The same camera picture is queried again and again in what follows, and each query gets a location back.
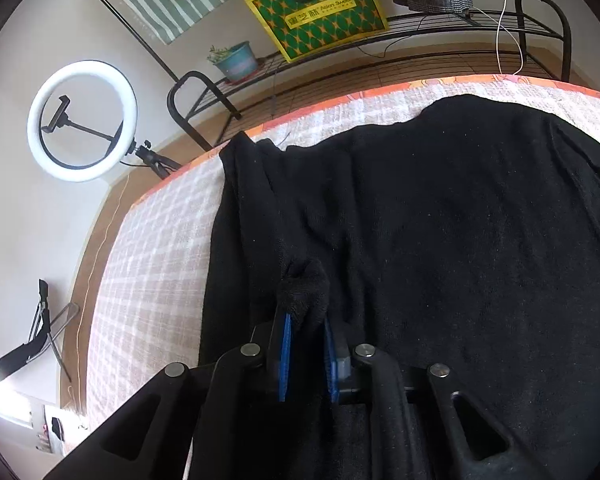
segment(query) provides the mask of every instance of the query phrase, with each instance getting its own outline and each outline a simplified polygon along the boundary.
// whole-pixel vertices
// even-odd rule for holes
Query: bed
[[[600,93],[509,75],[420,80],[348,94],[247,131],[280,149],[359,124],[407,121],[440,98],[475,94],[553,113],[600,142]],[[224,174],[219,146],[145,194],[123,221],[100,285],[88,351],[91,429],[173,361],[195,366],[210,236]]]

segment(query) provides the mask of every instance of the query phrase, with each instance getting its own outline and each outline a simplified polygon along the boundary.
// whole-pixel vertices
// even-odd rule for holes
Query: black cloth
[[[401,366],[451,366],[557,479],[600,461],[600,144],[476,96],[284,152],[222,150],[200,362],[296,327],[289,402],[245,409],[241,478],[370,478],[366,409],[325,397],[327,310]]]

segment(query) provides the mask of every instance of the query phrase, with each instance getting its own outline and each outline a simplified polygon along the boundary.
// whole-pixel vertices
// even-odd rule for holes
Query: window
[[[0,383],[0,415],[21,424],[31,425],[31,404],[27,397]]]

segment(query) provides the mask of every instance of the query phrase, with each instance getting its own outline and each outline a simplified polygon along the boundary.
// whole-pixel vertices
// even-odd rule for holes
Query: yellow green bag
[[[378,0],[245,0],[287,61],[388,29]]]

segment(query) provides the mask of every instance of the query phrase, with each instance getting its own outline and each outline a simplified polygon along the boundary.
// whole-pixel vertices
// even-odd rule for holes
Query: screw head
[[[240,347],[240,353],[248,357],[254,357],[260,353],[260,345],[256,343],[247,343]]]
[[[354,352],[360,357],[371,357],[373,354],[376,353],[376,347],[370,345],[369,343],[362,343],[356,346]]]
[[[164,373],[169,377],[180,377],[184,373],[184,364],[169,363],[164,367]]]
[[[436,377],[446,377],[451,373],[451,369],[442,363],[436,363],[429,367],[429,373]]]

